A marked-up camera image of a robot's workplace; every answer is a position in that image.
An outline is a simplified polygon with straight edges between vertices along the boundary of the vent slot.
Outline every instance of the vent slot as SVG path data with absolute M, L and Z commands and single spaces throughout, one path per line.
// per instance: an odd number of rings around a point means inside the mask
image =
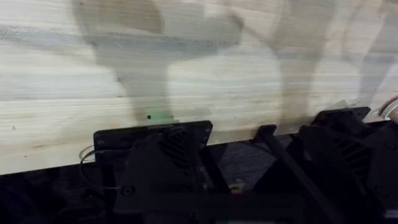
M 185 136 L 186 132 L 184 130 L 173 130 L 171 133 L 165 134 L 164 138 L 159 142 L 159 149 L 170 159 L 176 168 L 188 177 L 190 166 L 184 145 Z

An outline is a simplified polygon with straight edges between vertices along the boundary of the screw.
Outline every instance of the screw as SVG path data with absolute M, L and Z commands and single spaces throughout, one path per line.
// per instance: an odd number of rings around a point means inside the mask
M 136 188 L 134 186 L 123 187 L 122 195 L 125 197 L 129 197 L 136 192 Z

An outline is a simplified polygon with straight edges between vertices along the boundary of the black mount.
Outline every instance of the black mount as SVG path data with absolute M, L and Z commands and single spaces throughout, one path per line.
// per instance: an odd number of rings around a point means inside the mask
M 265 143 L 277 160 L 245 194 L 230 192 L 206 147 L 209 121 L 98 131 L 95 150 L 127 153 L 97 154 L 96 163 L 106 164 L 105 185 L 122 185 L 105 190 L 112 212 L 186 214 L 174 223 L 191 223 L 193 213 L 200 223 L 374 223 L 397 205 L 397 181 L 386 166 L 398 171 L 398 128 L 363 123 L 369 111 L 322 111 L 286 149 L 274 136 L 275 125 L 261 126 L 254 141 Z

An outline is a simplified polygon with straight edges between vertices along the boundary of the wooden board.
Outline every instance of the wooden board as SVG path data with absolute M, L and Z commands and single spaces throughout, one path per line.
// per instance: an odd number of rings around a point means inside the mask
M 397 54 L 395 0 L 3 0 L 0 174 L 76 164 L 99 129 L 209 119 L 216 144 L 375 120 Z

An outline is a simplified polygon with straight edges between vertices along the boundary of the wire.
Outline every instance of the wire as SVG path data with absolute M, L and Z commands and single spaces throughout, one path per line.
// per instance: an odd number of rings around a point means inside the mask
M 79 172 L 80 172 L 81 177 L 83 178 L 83 180 L 84 180 L 85 182 L 87 182 L 88 184 L 90 184 L 90 185 L 93 186 L 93 187 L 98 187 L 98 188 L 105 189 L 105 190 L 117 190 L 117 189 L 121 189 L 122 186 L 115 186 L 115 187 L 103 186 L 103 185 L 99 185 L 99 184 L 96 184 L 96 183 L 90 181 L 90 180 L 87 178 L 86 174 L 83 172 L 83 163 L 84 163 L 84 161 L 85 161 L 89 156 L 95 155 L 95 154 L 97 154 L 97 153 L 98 153 L 98 154 L 104 154 L 104 153 L 107 153 L 107 152 L 128 152 L 128 151 L 127 151 L 127 150 L 122 150 L 122 149 L 119 149 L 119 150 L 102 149 L 102 150 L 92 150 L 92 151 L 90 151 L 90 152 L 87 153 L 85 156 L 83 156 L 83 158 L 81 158 L 80 166 L 79 166 Z
M 95 149 L 94 149 L 94 150 L 88 152 L 85 156 L 83 156 L 83 157 L 81 158 L 81 161 L 80 161 L 80 163 L 79 163 L 79 172 L 80 172 L 81 177 L 83 178 L 83 180 L 84 180 L 85 182 L 87 182 L 88 184 L 90 184 L 90 185 L 93 186 L 93 187 L 97 187 L 97 188 L 105 189 L 105 190 L 118 190 L 118 189 L 121 189 L 123 186 L 115 186 L 115 187 L 103 186 L 103 185 L 99 185 L 99 184 L 96 184 L 96 183 L 90 181 L 90 180 L 87 178 L 86 174 L 83 172 L 83 163 L 84 163 L 84 161 L 85 161 L 89 156 L 95 155 L 95 154 L 97 154 L 97 153 L 99 153 L 99 154 L 104 154 L 104 153 L 107 153 L 107 152 L 117 152 L 117 153 L 130 152 L 130 151 L 132 151 L 133 149 L 136 148 L 137 143 L 139 143 L 139 142 L 147 142 L 147 141 L 149 141 L 151 138 L 153 138 L 153 137 L 156 136 L 156 135 L 158 135 L 158 134 L 157 134 L 157 133 L 151 134 L 150 136 L 146 137 L 146 138 L 143 139 L 143 140 L 135 141 L 134 144 L 132 145 L 132 147 L 131 147 L 130 149 L 128 149 L 128 150 L 125 150 L 125 149 L 100 149 L 100 150 L 95 150 Z

